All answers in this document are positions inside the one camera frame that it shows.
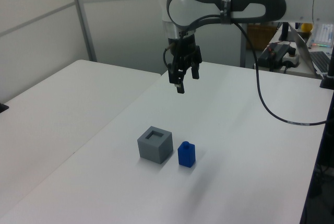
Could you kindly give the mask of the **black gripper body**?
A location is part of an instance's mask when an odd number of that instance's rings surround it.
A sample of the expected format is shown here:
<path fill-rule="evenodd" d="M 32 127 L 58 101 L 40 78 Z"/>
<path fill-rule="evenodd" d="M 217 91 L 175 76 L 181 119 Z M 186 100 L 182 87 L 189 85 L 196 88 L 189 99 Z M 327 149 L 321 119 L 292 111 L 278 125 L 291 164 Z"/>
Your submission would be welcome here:
<path fill-rule="evenodd" d="M 180 39 L 168 38 L 168 43 L 174 43 L 171 48 L 172 62 L 178 64 L 200 64 L 202 62 L 200 47 L 196 45 L 195 36 L 184 37 L 181 41 Z"/>

